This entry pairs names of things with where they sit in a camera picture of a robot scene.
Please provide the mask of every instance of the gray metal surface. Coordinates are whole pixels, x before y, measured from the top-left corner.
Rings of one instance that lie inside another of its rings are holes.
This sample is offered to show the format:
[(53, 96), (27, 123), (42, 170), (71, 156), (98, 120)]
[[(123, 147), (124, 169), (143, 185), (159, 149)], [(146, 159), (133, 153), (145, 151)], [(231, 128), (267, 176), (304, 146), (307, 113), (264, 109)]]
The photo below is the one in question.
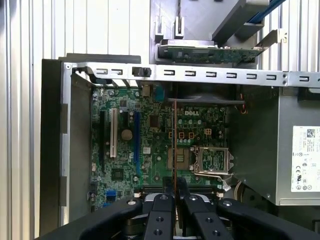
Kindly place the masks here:
[(90, 213), (91, 84), (72, 75), (70, 109), (69, 221)]
[(293, 126), (320, 126), (319, 102), (298, 102), (294, 89), (253, 91), (264, 99), (231, 116), (235, 177), (276, 205), (320, 205), (320, 192), (291, 192)]
[(239, 0), (212, 34), (212, 40), (224, 44), (246, 22), (269, 6), (270, 0)]
[[(88, 67), (100, 79), (320, 88), (318, 72), (97, 62), (70, 64), (73, 68)], [(150, 68), (151, 76), (133, 76), (133, 67)]]

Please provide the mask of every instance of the printed label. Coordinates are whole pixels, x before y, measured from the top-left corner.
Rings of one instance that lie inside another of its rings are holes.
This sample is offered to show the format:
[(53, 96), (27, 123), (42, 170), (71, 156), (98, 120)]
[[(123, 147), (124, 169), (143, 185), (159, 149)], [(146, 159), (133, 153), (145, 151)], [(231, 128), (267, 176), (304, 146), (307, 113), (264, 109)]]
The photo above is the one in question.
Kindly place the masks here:
[(320, 126), (293, 126), (291, 192), (320, 192)]

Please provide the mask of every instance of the metal bracket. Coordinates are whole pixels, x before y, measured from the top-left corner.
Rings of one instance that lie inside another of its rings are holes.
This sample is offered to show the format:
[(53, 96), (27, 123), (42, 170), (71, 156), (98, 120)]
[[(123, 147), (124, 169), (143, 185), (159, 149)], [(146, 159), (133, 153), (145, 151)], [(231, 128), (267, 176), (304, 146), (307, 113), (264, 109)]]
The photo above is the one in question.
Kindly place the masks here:
[(163, 16), (155, 16), (154, 41), (160, 43), (164, 39), (163, 27), (165, 26), (165, 18)]
[(174, 31), (173, 31), (173, 38), (174, 39), (183, 39), (185, 36), (185, 18), (182, 17), (175, 17), (174, 21)]
[(288, 42), (288, 33), (280, 28), (275, 29), (269, 32), (267, 36), (265, 36), (257, 45), (256, 47), (263, 48), (264, 50), (270, 48), (273, 44), (279, 43), (286, 44)]

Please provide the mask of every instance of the pci slot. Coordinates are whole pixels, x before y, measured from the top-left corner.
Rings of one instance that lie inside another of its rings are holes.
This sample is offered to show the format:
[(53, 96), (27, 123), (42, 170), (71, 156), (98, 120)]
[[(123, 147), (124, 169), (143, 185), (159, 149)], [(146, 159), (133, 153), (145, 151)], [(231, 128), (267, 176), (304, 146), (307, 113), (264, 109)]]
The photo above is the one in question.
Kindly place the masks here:
[(118, 143), (118, 109), (111, 108), (111, 135), (110, 135), (110, 158), (117, 157), (117, 143)]

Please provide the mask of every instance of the motherboard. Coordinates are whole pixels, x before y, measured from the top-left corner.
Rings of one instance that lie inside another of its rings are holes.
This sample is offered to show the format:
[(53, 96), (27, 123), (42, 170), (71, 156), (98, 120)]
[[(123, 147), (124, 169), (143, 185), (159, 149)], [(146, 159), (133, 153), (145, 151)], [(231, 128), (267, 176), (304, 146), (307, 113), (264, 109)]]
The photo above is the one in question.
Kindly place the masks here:
[[(92, 93), (91, 210), (105, 207), (141, 188), (161, 192), (173, 175), (174, 109), (155, 86), (96, 88)], [(189, 186), (216, 186), (217, 178), (195, 175), (195, 146), (226, 147), (224, 107), (178, 105), (176, 173)], [(204, 151), (203, 166), (224, 168), (221, 152)]]

